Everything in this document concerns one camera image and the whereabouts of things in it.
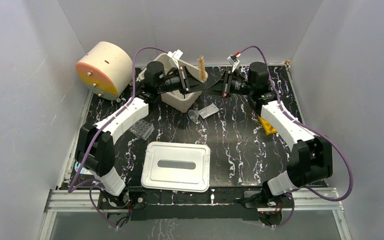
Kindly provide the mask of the brown test tube brush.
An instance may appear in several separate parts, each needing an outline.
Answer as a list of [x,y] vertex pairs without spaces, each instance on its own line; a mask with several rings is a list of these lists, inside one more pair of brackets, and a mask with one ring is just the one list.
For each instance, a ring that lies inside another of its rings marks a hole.
[[199,80],[201,83],[205,83],[208,79],[208,73],[206,72],[205,58],[203,55],[201,55],[197,59],[197,63],[198,63],[198,70],[199,70]]

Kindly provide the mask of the clear plastic funnel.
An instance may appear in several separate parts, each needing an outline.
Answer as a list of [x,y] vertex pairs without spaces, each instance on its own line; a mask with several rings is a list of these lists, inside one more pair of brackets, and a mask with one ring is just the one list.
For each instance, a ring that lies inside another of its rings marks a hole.
[[190,109],[188,110],[187,115],[189,119],[195,124],[199,124],[202,121],[199,110]]

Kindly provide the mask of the white bin lid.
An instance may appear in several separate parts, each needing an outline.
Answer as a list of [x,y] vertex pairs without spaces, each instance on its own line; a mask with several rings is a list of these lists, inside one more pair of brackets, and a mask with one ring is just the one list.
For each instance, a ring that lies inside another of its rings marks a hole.
[[141,185],[148,189],[203,193],[210,186],[211,150],[205,144],[148,144]]

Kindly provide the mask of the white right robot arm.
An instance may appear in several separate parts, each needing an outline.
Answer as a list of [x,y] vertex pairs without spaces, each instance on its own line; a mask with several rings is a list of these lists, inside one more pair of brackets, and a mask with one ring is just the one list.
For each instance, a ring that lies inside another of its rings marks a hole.
[[247,96],[251,108],[271,124],[290,149],[286,170],[262,184],[261,199],[275,207],[282,195],[333,175],[333,147],[323,137],[301,126],[284,106],[273,88],[268,66],[263,62],[249,65],[246,77],[238,70],[226,70],[208,83],[206,93],[223,98],[232,94]]

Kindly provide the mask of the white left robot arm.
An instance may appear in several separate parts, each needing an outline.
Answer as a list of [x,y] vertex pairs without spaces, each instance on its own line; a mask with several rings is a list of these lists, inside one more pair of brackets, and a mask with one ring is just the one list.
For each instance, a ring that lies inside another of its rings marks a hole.
[[124,208],[130,198],[126,184],[115,168],[114,144],[130,127],[153,111],[162,94],[179,91],[186,95],[203,91],[207,78],[203,58],[198,60],[198,66],[180,62],[171,68],[161,61],[151,61],[139,81],[133,82],[131,97],[126,104],[107,118],[81,127],[75,160],[80,168],[92,172],[94,180],[103,186],[115,207]]

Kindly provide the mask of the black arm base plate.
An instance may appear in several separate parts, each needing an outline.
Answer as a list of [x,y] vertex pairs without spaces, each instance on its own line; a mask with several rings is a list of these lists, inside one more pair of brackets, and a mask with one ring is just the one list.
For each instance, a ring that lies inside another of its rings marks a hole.
[[293,205],[291,198],[283,195],[264,202],[260,194],[259,187],[213,187],[205,192],[129,187],[120,198],[102,191],[98,207],[110,213],[132,213],[133,221],[240,219],[280,223],[283,212]]

